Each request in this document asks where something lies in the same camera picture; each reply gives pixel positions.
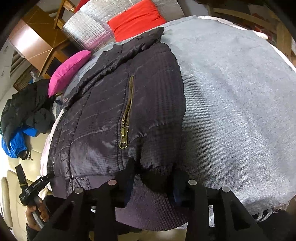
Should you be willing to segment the left hand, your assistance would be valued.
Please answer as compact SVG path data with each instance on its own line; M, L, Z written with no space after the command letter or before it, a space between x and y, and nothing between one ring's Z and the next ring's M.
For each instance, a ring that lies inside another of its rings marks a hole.
M26 219L27 219L27 225L32 228L33 230L40 231L41 227L36 222L33 214L37 213L39 214L40 220L42 220L44 223L48 222L50 216L48 214L48 210L43 203L43 200L39 198L38 204L36 205L28 205L26 209Z

